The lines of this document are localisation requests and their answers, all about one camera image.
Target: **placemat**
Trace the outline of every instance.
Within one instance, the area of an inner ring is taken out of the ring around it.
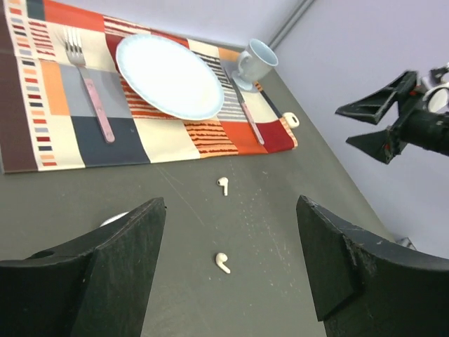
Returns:
[[[0,147],[6,173],[267,154],[297,146],[259,84],[258,92],[243,93],[265,140],[264,146],[257,143],[222,70],[222,62],[236,60],[234,51],[51,0],[3,0],[2,5]],[[64,26],[81,32],[86,67],[116,138],[112,144],[104,141],[81,76],[67,59]],[[124,37],[136,33],[172,39],[209,65],[225,94],[216,118],[173,118],[129,87],[117,71],[115,53]]]

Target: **white plate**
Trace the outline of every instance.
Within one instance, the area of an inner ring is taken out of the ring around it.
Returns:
[[[214,117],[225,100],[211,68],[184,46],[164,37],[136,34],[116,52],[120,73],[149,104],[180,119]]]

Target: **dark blue square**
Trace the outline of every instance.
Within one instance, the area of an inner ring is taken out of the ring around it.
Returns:
[[[148,164],[138,129],[131,118],[108,118],[115,141],[108,144],[95,117],[72,117],[78,148],[86,167]]]
[[[43,0],[27,0],[28,18],[45,21]]]

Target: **table surface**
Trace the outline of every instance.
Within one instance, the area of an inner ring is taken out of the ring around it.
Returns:
[[[0,259],[26,258],[164,197],[167,219],[142,336],[325,336],[297,229],[300,194],[391,239],[277,73],[264,89],[296,113],[296,150],[250,157],[0,176]],[[229,196],[216,185],[229,179]],[[226,275],[213,262],[229,257]]]

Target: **metal pipe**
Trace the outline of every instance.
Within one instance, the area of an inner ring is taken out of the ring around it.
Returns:
[[[269,42],[268,46],[275,50],[276,47],[285,39],[286,35],[292,30],[296,22],[304,15],[307,9],[315,0],[303,0],[293,9],[292,14],[282,24],[273,39]]]

